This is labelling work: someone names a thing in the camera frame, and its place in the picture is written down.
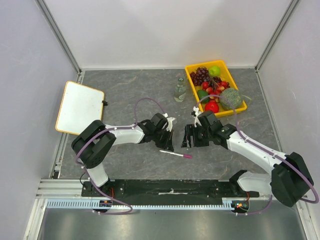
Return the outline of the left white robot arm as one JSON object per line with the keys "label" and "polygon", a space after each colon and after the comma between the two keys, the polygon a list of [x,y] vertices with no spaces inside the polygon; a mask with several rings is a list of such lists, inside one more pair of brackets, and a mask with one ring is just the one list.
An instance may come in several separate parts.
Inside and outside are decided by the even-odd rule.
{"label": "left white robot arm", "polygon": [[113,146],[144,144],[153,141],[157,148],[173,151],[172,137],[175,117],[156,113],[151,119],[126,126],[112,126],[101,120],[93,121],[72,142],[76,163],[87,170],[93,180],[92,191],[99,197],[110,191],[109,176],[103,161]]}

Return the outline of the yellow framed whiteboard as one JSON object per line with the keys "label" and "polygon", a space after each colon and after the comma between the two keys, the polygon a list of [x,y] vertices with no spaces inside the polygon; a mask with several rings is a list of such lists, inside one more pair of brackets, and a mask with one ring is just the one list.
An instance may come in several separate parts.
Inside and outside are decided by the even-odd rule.
{"label": "yellow framed whiteboard", "polygon": [[105,93],[73,81],[65,84],[55,129],[79,135],[93,121],[103,116]]}

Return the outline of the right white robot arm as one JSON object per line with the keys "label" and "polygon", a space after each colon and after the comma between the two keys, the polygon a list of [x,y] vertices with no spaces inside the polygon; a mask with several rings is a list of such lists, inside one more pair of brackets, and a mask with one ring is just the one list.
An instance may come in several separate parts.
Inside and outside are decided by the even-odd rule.
{"label": "right white robot arm", "polygon": [[286,154],[248,137],[232,124],[223,125],[212,111],[201,112],[194,107],[193,124],[185,126],[181,146],[207,147],[210,143],[242,155],[264,173],[240,170],[231,178],[229,191],[235,197],[245,192],[272,195],[280,203],[292,207],[312,190],[314,182],[301,155]]}

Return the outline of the magenta marker cap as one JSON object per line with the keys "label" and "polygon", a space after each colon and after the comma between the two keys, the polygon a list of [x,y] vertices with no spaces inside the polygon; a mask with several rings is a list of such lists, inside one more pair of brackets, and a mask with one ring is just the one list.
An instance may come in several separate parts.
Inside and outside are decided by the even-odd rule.
{"label": "magenta marker cap", "polygon": [[183,154],[183,157],[184,157],[184,158],[187,158],[187,159],[192,159],[192,158],[193,158],[192,155],[188,155],[188,154]]}

